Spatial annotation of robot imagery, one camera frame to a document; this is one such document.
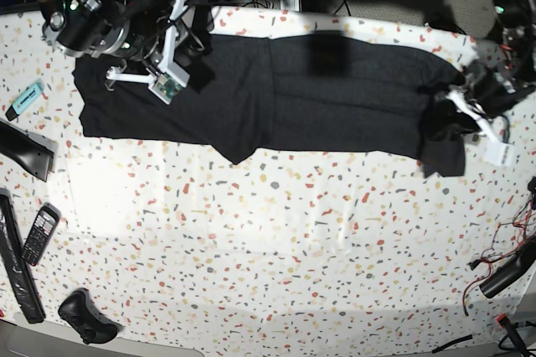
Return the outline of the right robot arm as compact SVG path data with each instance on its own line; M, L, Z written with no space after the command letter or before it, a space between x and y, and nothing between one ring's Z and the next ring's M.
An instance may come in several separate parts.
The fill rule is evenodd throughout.
M146 85L168 105L188 86L189 73L175 60L194 38L183 17L192 0L37 0L43 39L64 55L116 57L105 86Z

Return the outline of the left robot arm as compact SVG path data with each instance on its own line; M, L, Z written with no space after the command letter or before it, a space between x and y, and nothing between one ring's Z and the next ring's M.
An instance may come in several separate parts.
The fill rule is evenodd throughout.
M465 81L446 94L456 108L455 129L487 141L484 159L496 166L513 162L507 112L535 92L535 0L493 0L496 23L489 37L502 58L487 66L483 58L463 70Z

